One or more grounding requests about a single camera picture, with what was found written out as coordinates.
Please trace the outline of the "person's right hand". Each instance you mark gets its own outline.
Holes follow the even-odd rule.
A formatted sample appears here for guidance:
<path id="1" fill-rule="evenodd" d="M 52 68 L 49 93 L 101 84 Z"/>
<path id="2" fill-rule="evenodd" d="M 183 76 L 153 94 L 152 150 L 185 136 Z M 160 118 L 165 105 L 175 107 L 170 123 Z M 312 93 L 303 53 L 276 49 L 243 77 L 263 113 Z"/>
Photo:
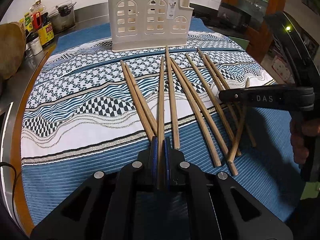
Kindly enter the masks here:
<path id="1" fill-rule="evenodd" d="M 291 119 L 290 122 L 291 146 L 295 163 L 304 164 L 309 156 L 309 150 L 304 145 L 305 137 L 319 136 L 319 119 L 301 122 Z"/>

